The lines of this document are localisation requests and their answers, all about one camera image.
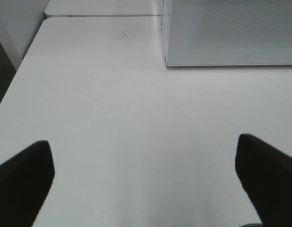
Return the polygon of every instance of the tabletop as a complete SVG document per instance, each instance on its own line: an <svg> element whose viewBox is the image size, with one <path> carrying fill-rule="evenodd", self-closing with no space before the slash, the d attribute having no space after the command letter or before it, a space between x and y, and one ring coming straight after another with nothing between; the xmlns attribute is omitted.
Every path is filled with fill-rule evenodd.
<svg viewBox="0 0 292 227"><path fill-rule="evenodd" d="M159 15L160 0L50 0L47 17Z"/></svg>
<svg viewBox="0 0 292 227"><path fill-rule="evenodd" d="M234 169L251 133L292 156L292 67L166 68L159 17L44 21L0 105L0 163L48 140L36 227L260 222Z"/></svg>

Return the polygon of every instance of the white desk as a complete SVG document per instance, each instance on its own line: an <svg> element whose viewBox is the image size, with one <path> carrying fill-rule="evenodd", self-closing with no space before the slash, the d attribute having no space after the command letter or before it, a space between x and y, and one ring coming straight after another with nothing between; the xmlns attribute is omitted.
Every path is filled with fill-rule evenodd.
<svg viewBox="0 0 292 227"><path fill-rule="evenodd" d="M50 0L47 17L159 15L161 0Z"/></svg>
<svg viewBox="0 0 292 227"><path fill-rule="evenodd" d="M0 163L37 140L52 148L34 226L259 222L234 170L237 139L292 156L292 67L167 70L157 19L41 26L0 105Z"/></svg>

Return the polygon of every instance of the dark floor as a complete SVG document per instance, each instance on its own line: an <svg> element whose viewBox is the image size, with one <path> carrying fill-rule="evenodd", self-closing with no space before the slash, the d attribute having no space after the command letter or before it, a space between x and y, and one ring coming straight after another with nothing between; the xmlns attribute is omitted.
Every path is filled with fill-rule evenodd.
<svg viewBox="0 0 292 227"><path fill-rule="evenodd" d="M0 44L0 103L16 73L4 49Z"/></svg>

